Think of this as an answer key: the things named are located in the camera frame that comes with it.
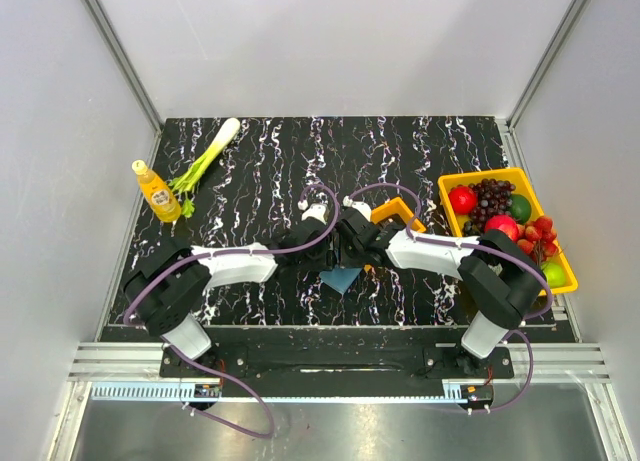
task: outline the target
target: red grape cluster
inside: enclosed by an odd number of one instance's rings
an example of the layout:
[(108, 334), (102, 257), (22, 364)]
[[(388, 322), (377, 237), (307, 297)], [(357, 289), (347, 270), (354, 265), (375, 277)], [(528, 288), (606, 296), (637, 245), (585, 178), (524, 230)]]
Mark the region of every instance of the red grape cluster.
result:
[(478, 205), (469, 213), (471, 221), (464, 224), (463, 231), (466, 236), (484, 233), (485, 224), (493, 216), (499, 214), (511, 216), (509, 208), (513, 203), (511, 193), (516, 189), (515, 184), (485, 178), (478, 184), (471, 183), (469, 188), (477, 196)]

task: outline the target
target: bottle label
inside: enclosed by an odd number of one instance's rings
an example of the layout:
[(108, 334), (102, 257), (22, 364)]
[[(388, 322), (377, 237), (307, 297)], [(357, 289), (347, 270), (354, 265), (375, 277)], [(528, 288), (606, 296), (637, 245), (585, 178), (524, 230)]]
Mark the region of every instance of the bottle label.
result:
[(169, 204), (169, 201), (171, 201), (171, 197), (166, 189), (156, 191), (151, 195), (151, 202), (156, 206), (164, 206), (165, 204)]

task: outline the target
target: bottle cap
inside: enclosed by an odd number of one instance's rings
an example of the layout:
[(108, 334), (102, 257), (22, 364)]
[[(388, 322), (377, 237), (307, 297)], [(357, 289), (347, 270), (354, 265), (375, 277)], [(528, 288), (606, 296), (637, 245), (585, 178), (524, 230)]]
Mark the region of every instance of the bottle cap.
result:
[(134, 161), (131, 165), (131, 169), (133, 169), (133, 172), (136, 174), (144, 174), (149, 170), (147, 164), (141, 159)]

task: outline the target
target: green apple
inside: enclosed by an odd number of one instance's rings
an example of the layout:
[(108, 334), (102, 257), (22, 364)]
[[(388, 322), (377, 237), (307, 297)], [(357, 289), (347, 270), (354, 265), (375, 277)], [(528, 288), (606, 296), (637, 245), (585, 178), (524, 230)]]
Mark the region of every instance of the green apple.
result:
[(542, 272), (547, 277), (547, 283), (551, 288), (559, 288), (567, 284), (567, 277), (562, 266), (556, 263), (546, 263), (542, 266)]

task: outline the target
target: white wall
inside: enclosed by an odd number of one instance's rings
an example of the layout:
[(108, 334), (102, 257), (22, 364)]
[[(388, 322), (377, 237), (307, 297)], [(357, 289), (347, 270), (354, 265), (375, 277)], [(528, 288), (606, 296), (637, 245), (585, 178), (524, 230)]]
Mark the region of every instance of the white wall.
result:
[(592, 0), (516, 127), (640, 447), (640, 0)]
[(161, 116), (507, 116), (571, 0), (102, 0)]
[(0, 0), (0, 451), (40, 459), (153, 132), (80, 0)]

